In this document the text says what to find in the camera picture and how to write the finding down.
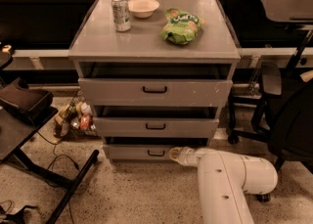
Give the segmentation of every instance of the speckled floor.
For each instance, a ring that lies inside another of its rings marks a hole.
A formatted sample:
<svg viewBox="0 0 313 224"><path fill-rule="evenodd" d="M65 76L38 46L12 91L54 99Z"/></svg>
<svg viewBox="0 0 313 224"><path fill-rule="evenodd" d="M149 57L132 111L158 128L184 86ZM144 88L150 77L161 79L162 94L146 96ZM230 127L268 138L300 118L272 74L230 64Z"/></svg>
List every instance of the speckled floor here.
<svg viewBox="0 0 313 224"><path fill-rule="evenodd" d="M54 105L59 108L70 99L55 97ZM222 113L210 147L273 161L274 157L262 143L241 139L236 146L231 146L227 142L226 112L225 109ZM238 127L249 127L251 113L251 108L237 108ZM49 140L52 128L53 122L49 122L40 132ZM54 147L36 135L23 146L24 152L43 167L48 167L55 154L68 155L82 166L95 149L100 151L97 164L92 166L57 223L202 223L197 171L193 167L177 163L112 165L99 139L63 141ZM72 162L65 157L58 159L54 171L68 178L77 174ZM270 202L261 203L255 196L246 196L255 224L313 223L312 176L300 163L287 162L279 173L279 183ZM25 204L39 206L26 212L24 218L29 224L45 223L65 192L6 164L0 164L0 185L2 206L9 207L5 201L13 203L9 213L17 212Z"/></svg>

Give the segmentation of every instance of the gray countertop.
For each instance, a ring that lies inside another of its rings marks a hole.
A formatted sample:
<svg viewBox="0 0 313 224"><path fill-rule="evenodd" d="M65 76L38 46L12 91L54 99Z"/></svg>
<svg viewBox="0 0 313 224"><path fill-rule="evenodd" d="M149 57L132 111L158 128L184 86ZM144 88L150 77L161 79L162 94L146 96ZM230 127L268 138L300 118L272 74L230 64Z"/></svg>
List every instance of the gray countertop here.
<svg viewBox="0 0 313 224"><path fill-rule="evenodd" d="M73 60L166 59L219 60L220 63L238 62L240 55L216 0L157 0L160 4L147 19L131 17L131 29L115 31L111 0L100 0L86 25L69 50ZM185 46L166 42L159 36L166 25L165 11L177 8L204 20L198 37Z"/></svg>

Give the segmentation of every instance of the snack bag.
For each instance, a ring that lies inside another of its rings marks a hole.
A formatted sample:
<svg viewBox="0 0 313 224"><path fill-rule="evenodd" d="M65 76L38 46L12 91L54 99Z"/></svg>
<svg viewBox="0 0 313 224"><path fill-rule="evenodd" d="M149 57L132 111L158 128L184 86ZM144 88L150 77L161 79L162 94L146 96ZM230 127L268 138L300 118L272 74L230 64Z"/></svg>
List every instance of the snack bag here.
<svg viewBox="0 0 313 224"><path fill-rule="evenodd" d="M201 20L197 16L178 9L169 9L165 15L168 23L159 34L164 40L185 45L196 38L201 28Z"/></svg>

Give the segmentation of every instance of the white bowl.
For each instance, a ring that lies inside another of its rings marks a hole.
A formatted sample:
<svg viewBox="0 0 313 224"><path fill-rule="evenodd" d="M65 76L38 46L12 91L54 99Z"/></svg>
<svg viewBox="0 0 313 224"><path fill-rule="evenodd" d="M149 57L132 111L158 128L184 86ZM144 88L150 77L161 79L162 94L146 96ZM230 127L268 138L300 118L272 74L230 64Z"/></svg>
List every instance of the white bowl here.
<svg viewBox="0 0 313 224"><path fill-rule="evenodd" d="M138 18L150 17L158 8L156 0L130 0L128 2L129 11Z"/></svg>

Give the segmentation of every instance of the can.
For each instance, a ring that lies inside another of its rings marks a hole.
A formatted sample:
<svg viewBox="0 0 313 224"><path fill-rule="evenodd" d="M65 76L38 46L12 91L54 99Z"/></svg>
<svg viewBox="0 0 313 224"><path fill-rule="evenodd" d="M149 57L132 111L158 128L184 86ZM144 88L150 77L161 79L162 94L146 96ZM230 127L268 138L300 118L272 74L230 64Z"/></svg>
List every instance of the can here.
<svg viewBox="0 0 313 224"><path fill-rule="evenodd" d="M127 0L112 0L112 11L116 31L130 29L130 13Z"/></svg>

